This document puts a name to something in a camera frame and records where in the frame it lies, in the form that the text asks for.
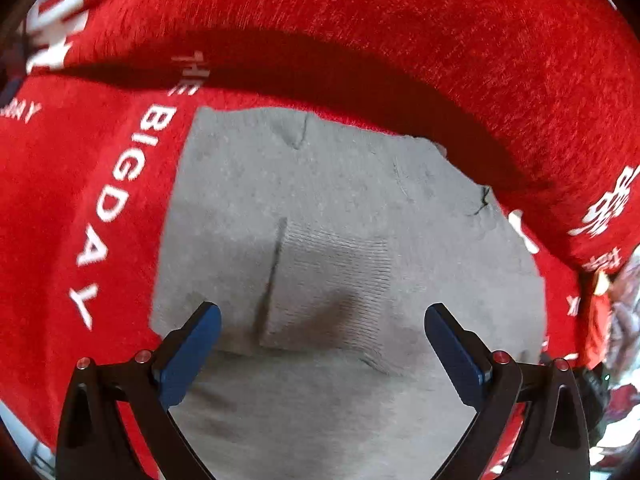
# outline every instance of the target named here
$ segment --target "folded gray garment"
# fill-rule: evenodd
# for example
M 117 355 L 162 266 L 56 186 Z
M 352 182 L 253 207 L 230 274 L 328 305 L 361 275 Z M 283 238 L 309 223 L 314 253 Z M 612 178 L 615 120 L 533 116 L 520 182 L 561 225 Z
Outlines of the folded gray garment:
M 201 108 L 151 327 L 206 298 L 223 333 L 172 409 L 225 479 L 429 478 L 473 411 L 422 328 L 435 302 L 535 361 L 543 282 L 486 188 L 425 139 L 280 108 Z

